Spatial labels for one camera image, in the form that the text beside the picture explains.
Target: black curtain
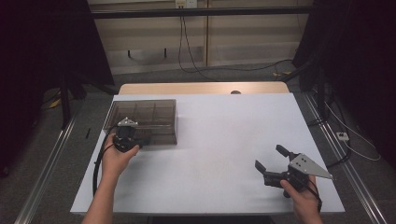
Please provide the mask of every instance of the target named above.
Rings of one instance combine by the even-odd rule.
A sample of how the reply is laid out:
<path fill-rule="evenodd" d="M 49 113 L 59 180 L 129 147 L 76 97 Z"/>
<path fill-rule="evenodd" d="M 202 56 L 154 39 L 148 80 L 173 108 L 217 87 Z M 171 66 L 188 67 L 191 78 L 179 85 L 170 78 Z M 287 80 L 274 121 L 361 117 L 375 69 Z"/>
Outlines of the black curtain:
<path fill-rule="evenodd" d="M 2 1 L 0 3 L 1 102 L 0 168 L 22 148 L 39 118 L 43 93 L 82 82 L 82 74 L 100 84 L 114 84 L 86 0 Z"/>

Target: finger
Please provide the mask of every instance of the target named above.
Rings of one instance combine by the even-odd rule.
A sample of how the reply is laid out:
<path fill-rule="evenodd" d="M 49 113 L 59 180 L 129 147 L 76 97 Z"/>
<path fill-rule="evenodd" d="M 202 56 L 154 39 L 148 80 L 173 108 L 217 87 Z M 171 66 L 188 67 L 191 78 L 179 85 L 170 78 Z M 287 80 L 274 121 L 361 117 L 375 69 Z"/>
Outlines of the finger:
<path fill-rule="evenodd" d="M 110 146 L 111 144 L 113 144 L 114 136 L 115 136 L 114 133 L 111 133 L 108 135 L 108 137 L 106 139 L 106 146 Z"/>
<path fill-rule="evenodd" d="M 292 199 L 296 200 L 298 197 L 300 197 L 299 192 L 297 192 L 297 190 L 287 180 L 281 180 L 280 185 Z"/>
<path fill-rule="evenodd" d="M 140 148 L 139 145 L 136 145 L 124 153 L 127 156 L 128 160 L 130 160 L 133 156 L 135 156 L 137 154 L 137 152 L 139 151 L 139 148 Z"/>

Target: silver metal plate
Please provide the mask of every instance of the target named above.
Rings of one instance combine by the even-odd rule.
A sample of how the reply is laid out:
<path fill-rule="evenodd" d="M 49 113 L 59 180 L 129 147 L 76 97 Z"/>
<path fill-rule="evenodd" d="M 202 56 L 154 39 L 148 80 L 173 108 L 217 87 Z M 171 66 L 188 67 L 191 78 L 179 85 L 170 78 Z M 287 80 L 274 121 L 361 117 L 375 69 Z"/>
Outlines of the silver metal plate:
<path fill-rule="evenodd" d="M 289 166 L 307 175 L 315 175 L 328 179 L 333 179 L 332 175 L 329 174 L 329 172 L 321 168 L 314 161 L 309 159 L 309 157 L 305 156 L 305 154 L 298 155 L 296 158 L 294 158 L 294 160 L 289 163 Z"/>

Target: transparent plastic box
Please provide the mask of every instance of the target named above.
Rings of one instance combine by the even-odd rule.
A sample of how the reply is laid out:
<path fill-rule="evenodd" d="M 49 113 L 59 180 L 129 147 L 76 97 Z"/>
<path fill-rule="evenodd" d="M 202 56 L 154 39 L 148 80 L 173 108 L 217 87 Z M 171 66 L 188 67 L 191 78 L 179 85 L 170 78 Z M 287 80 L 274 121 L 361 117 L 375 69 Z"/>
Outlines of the transparent plastic box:
<path fill-rule="evenodd" d="M 138 123 L 134 138 L 146 139 L 148 145 L 177 144 L 176 100 L 114 101 L 104 130 L 125 118 Z"/>

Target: electrical cable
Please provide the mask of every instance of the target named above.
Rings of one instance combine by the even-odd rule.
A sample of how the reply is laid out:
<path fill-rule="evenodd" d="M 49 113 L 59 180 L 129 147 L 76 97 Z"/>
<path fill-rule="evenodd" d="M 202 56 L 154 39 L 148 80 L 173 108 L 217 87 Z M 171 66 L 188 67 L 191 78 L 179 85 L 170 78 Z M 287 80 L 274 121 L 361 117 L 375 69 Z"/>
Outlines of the electrical cable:
<path fill-rule="evenodd" d="M 381 155 L 379 155 L 379 154 L 378 154 L 378 158 L 373 159 L 373 158 L 370 158 L 370 157 L 367 157 L 367 156 L 364 156 L 364 155 L 360 154 L 358 151 L 356 151 L 355 149 L 353 149 L 352 147 L 350 147 L 350 146 L 347 144 L 346 141 L 343 141 L 343 142 L 344 142 L 344 144 L 346 145 L 347 148 L 349 148 L 350 150 L 352 150 L 353 152 L 355 152 L 355 153 L 358 154 L 359 156 L 361 156 L 361 157 L 363 157 L 363 158 L 365 158 L 365 159 L 367 159 L 367 160 L 369 160 L 369 161 L 379 161 L 379 160 L 381 160 Z"/>
<path fill-rule="evenodd" d="M 330 97 L 330 99 L 329 99 L 329 104 L 332 104 L 332 103 L 335 103 L 335 104 L 337 105 L 338 110 L 339 110 L 340 113 L 341 113 L 342 120 L 343 120 L 344 122 L 346 122 L 345 117 L 344 117 L 344 113 L 343 113 L 343 111 L 341 110 L 341 107 L 340 107 L 339 104 L 337 104 L 337 102 L 335 101 L 333 89 L 332 89 L 332 95 L 331 95 L 331 97 Z M 327 119 L 328 119 L 329 117 L 327 117 L 325 120 L 323 120 L 323 119 L 312 120 L 311 123 L 314 122 L 314 121 L 317 121 L 316 123 L 312 123 L 312 125 L 320 124 L 320 123 L 322 123 L 322 122 L 326 122 Z M 341 130 L 342 130 L 343 132 L 346 132 L 347 135 L 349 135 L 349 131 L 348 131 L 348 130 L 345 130 L 345 131 L 344 131 L 344 129 L 343 129 L 342 127 L 341 127 Z M 326 167 L 327 167 L 328 169 L 330 169 L 330 168 L 334 167 L 335 165 L 338 165 L 338 164 L 341 164 L 341 163 L 343 163 L 343 162 L 348 161 L 349 158 L 350 158 L 350 156 L 351 156 L 351 154 L 352 154 L 352 151 L 351 151 L 349 148 L 347 148 L 347 149 L 346 149 L 346 154 L 344 155 L 343 158 L 341 158 L 340 160 L 338 160 L 338 161 L 336 161 L 336 162 L 334 162 L 334 163 L 331 163 L 330 165 L 326 165 Z"/>
<path fill-rule="evenodd" d="M 107 131 L 107 133 L 106 133 L 106 135 L 105 135 L 105 139 L 103 140 L 103 143 L 102 143 L 102 145 L 101 145 L 101 147 L 100 147 L 100 151 L 99 151 L 99 153 L 98 153 L 98 157 L 96 158 L 95 167 L 94 167 L 94 169 L 93 169 L 93 176 L 92 176 L 92 193 L 93 193 L 93 196 L 95 196 L 96 190 L 97 190 L 97 188 L 98 188 L 98 173 L 99 173 L 99 166 L 100 166 L 100 163 L 102 162 L 102 158 L 103 158 L 103 156 L 105 155 L 105 152 L 106 152 L 110 147 L 112 147 L 113 145 L 108 146 L 108 147 L 105 148 L 104 150 L 102 150 L 102 149 L 105 147 L 105 143 L 106 143 L 106 140 L 107 140 L 107 138 L 108 138 L 108 135 L 111 133 L 111 131 L 112 131 L 116 126 L 117 126 L 117 124 L 116 124 L 116 125 L 113 125 L 113 126 Z"/>
<path fill-rule="evenodd" d="M 183 38 L 183 24 L 184 24 L 184 35 L 185 35 L 185 37 L 186 37 L 186 41 L 187 41 L 187 45 L 188 45 L 188 49 L 189 49 L 189 54 L 190 54 L 190 57 L 191 57 L 192 64 L 193 64 L 193 66 L 194 66 L 194 68 L 195 68 L 195 70 L 193 70 L 193 71 L 189 71 L 189 70 L 186 70 L 185 68 L 183 68 L 183 66 L 181 65 L 181 61 L 180 61 L 181 42 L 182 42 L 182 38 Z M 214 78 L 204 76 L 201 72 L 203 72 L 203 71 L 214 71 L 214 70 L 230 70 L 230 71 L 251 72 L 251 71 L 258 71 L 258 70 L 270 68 L 270 67 L 276 66 L 276 65 L 278 65 L 278 64 L 280 64 L 280 63 L 283 63 L 283 62 L 291 62 L 291 61 L 292 61 L 291 59 L 285 59 L 285 60 L 281 60 L 281 61 L 278 61 L 278 62 L 276 62 L 276 63 L 270 64 L 270 65 L 266 65 L 266 66 L 264 66 L 264 67 L 249 68 L 249 69 L 242 69 L 242 68 L 227 68 L 227 67 L 217 67 L 217 68 L 204 68 L 204 69 L 198 69 L 198 68 L 196 67 L 195 62 L 194 62 L 194 60 L 193 60 L 193 58 L 192 58 L 192 55 L 191 55 L 191 48 L 190 48 L 189 38 L 188 38 L 188 35 L 187 35 L 187 32 L 186 32 L 186 22 L 185 22 L 185 20 L 184 20 L 184 17 L 180 17 L 180 25 L 181 25 L 181 26 L 180 26 L 180 43 L 179 43 L 179 47 L 178 47 L 178 65 L 179 65 L 180 69 L 181 69 L 183 72 L 186 72 L 186 73 L 200 73 L 200 75 L 203 76 L 203 77 L 205 77 L 205 78 L 215 80 Z"/>
<path fill-rule="evenodd" d="M 204 76 L 204 74 L 202 74 L 201 71 L 200 71 L 200 70 L 197 68 L 197 66 L 195 65 L 195 61 L 194 61 L 194 59 L 192 58 L 192 54 L 191 54 L 190 42 L 189 42 L 189 39 L 188 39 L 188 36 L 187 36 L 186 21 L 184 20 L 184 17 L 180 17 L 180 45 L 179 45 L 179 47 L 178 47 L 178 65 L 180 66 L 181 70 L 183 70 L 184 72 L 188 72 L 187 70 L 185 70 L 185 69 L 181 66 L 181 62 L 180 62 L 181 41 L 182 41 L 182 39 L 183 39 L 183 24 L 184 24 L 184 35 L 186 36 L 186 41 L 187 41 L 187 46 L 188 46 L 188 49 L 189 49 L 189 54 L 190 54 L 190 57 L 191 57 L 192 65 L 193 65 L 194 68 L 195 68 L 195 71 L 198 72 L 202 77 L 204 77 L 204 78 L 206 78 L 206 79 L 209 79 L 209 80 L 218 82 L 218 80 L 216 80 L 216 79 L 214 79 L 214 78 L 212 78 L 212 77 Z"/>
<path fill-rule="evenodd" d="M 341 110 L 341 107 L 339 106 L 339 104 L 337 104 L 336 101 L 335 101 L 335 104 L 337 105 L 338 110 L 340 111 L 342 120 L 343 120 L 344 122 L 346 122 L 346 119 L 345 119 L 345 117 L 344 117 L 343 111 Z M 348 129 L 345 130 L 345 133 L 349 136 L 349 131 L 348 131 Z M 346 161 L 349 160 L 349 158 L 350 158 L 351 155 L 352 155 L 352 151 L 351 151 L 349 148 L 347 148 L 347 149 L 346 149 L 346 155 L 344 155 L 343 158 L 341 158 L 339 161 L 336 161 L 336 162 L 334 162 L 334 163 L 332 163 L 332 164 L 330 164 L 330 165 L 326 165 L 326 167 L 329 169 L 329 168 L 334 167 L 335 165 L 338 165 L 338 164 L 341 164 L 341 163 L 343 163 L 343 162 L 346 162 Z"/>
<path fill-rule="evenodd" d="M 334 112 L 330 109 L 330 107 L 326 104 L 326 106 L 329 108 L 330 112 L 335 116 L 336 119 L 338 119 L 338 121 L 340 121 L 340 123 L 342 125 L 344 125 L 344 127 L 346 127 L 348 130 L 352 131 L 354 134 L 356 134 L 358 137 L 360 137 L 361 139 L 363 139 L 365 142 L 367 142 L 370 146 L 372 146 L 373 148 L 375 148 L 375 146 L 369 142 L 367 139 L 365 139 L 363 136 L 361 136 L 360 134 L 358 134 L 357 132 L 353 131 L 351 128 L 349 128 L 343 121 L 341 121 L 335 114 Z"/>

